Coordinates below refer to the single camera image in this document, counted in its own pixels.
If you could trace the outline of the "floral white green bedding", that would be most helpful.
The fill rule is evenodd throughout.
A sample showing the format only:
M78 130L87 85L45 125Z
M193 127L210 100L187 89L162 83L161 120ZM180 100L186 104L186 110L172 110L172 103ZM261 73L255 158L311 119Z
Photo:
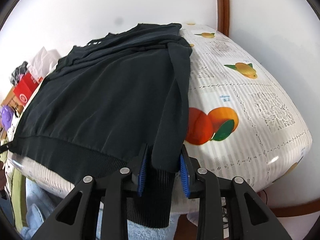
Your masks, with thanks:
M23 227L27 226L25 176L21 174L14 164L13 154L9 150L6 149L1 153L1 161L4 163L5 177L7 179L5 190L9 195L14 226L20 232Z

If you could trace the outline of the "black sweatshirt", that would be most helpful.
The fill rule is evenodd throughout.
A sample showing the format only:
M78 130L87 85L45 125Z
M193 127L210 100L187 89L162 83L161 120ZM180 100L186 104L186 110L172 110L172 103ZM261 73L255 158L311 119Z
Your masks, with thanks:
M127 199L127 217L167 227L189 115L192 49L181 27L139 24L74 47L42 81L10 151L76 184L111 175L147 144L144 190Z

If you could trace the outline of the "red paper shopping bag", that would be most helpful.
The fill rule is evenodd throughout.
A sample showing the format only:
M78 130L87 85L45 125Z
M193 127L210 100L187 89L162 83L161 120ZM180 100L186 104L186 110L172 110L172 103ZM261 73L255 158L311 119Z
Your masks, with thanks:
M25 106L38 86L39 83L36 79L30 73L27 73L22 77L13 92L21 104Z

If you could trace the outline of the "brown wooden door frame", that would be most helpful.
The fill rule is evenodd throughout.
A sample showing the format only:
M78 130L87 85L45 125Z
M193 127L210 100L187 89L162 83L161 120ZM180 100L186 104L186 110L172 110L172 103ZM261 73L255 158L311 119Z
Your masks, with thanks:
M217 30L229 36L230 0L217 0Z

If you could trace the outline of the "fruit print tablecloth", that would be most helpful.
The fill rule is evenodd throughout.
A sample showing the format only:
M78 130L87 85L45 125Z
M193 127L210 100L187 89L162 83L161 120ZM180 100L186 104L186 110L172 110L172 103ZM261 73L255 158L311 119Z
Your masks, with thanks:
M192 45L189 104L208 115L223 140L186 143L188 153L217 176L241 176L255 191L289 173L312 144L311 133L275 78L238 44L215 29L184 24Z

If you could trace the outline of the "grey plaid garment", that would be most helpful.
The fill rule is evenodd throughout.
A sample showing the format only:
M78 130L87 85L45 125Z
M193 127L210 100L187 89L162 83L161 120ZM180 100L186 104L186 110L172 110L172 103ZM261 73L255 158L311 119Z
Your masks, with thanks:
M21 81L22 77L28 72L27 61L24 61L20 66L15 68L10 77L11 84L16 87Z

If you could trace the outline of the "white plastic shopping bag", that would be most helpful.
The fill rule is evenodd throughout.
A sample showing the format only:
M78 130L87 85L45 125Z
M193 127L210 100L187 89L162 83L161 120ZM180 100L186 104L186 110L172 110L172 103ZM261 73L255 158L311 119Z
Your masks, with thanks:
M42 80L53 70L57 65L60 54L56 49L47 50L42 47L40 51L28 63L27 69L32 77L41 83Z

